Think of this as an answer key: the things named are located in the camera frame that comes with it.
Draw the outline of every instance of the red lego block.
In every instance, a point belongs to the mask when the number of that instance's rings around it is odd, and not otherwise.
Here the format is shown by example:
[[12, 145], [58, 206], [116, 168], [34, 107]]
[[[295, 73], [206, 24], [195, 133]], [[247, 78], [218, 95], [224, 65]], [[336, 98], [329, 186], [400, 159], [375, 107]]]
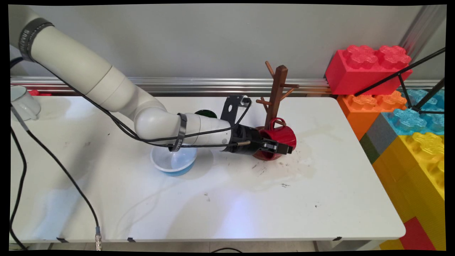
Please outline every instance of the red lego block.
[[405, 250], [436, 250], [417, 217], [405, 222], [404, 227], [406, 228], [406, 234], [399, 240]]
[[[329, 64], [325, 76], [332, 94], [355, 94], [406, 67], [411, 58], [399, 46], [381, 46], [374, 51], [368, 46], [349, 46], [338, 50]], [[406, 80], [411, 75], [408, 70], [401, 76]], [[386, 95], [400, 86], [398, 77], [365, 92], [366, 95]]]

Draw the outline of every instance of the cable connector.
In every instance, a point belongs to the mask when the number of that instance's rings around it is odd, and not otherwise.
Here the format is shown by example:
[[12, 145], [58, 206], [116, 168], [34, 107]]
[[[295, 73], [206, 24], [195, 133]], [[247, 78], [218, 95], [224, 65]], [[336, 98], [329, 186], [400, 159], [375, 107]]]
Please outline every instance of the cable connector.
[[101, 241], [101, 230], [100, 230], [99, 226], [96, 227], [95, 245], [96, 245], [97, 251], [103, 250], [102, 241]]

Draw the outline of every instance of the metal rail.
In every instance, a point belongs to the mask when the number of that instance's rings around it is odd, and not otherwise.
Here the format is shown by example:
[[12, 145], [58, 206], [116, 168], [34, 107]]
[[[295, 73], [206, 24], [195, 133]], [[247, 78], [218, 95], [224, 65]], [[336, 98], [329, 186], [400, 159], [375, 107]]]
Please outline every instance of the metal rail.
[[[158, 97], [206, 96], [225, 97], [229, 94], [246, 94], [251, 97], [269, 96], [271, 78], [169, 78], [130, 77], [134, 84]], [[286, 79], [287, 83], [298, 84], [289, 97], [305, 97], [307, 94], [331, 94], [325, 79]], [[407, 80], [408, 89], [431, 89], [439, 80]], [[25, 86], [28, 90], [54, 95], [77, 95], [55, 77], [11, 77], [10, 84]]]

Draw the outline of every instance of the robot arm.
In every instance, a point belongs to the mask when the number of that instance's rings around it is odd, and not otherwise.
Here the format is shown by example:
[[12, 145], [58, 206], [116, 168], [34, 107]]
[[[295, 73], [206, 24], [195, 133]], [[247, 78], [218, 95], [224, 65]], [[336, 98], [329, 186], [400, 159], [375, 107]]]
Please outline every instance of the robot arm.
[[[25, 60], [41, 64], [104, 109], [120, 112], [130, 118], [134, 122], [136, 134], [142, 139], [175, 137], [179, 133], [181, 117], [168, 113], [157, 99], [134, 85], [108, 61], [58, 31], [28, 6], [8, 5], [8, 15], [10, 44], [20, 50]], [[228, 122], [227, 119], [193, 113], [185, 115], [186, 134], [225, 129], [233, 125], [232, 117]], [[175, 140], [156, 143], [174, 144]], [[254, 154], [258, 149], [281, 154], [292, 151], [286, 145], [263, 139], [256, 129], [243, 125], [238, 125], [234, 130], [188, 137], [184, 143], [241, 143], [239, 146], [219, 148], [239, 154]]]

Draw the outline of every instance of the cable strap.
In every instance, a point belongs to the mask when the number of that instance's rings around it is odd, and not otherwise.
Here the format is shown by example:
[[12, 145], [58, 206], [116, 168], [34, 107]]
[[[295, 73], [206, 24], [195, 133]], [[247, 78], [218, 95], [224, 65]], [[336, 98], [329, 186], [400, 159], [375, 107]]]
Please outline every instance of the cable strap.
[[187, 133], [187, 116], [182, 113], [178, 113], [177, 115], [180, 116], [180, 128], [178, 130], [177, 139], [175, 140], [174, 146], [169, 148], [171, 152], [177, 152], [180, 150], [180, 147], [183, 143], [183, 139], [185, 138], [185, 134]]

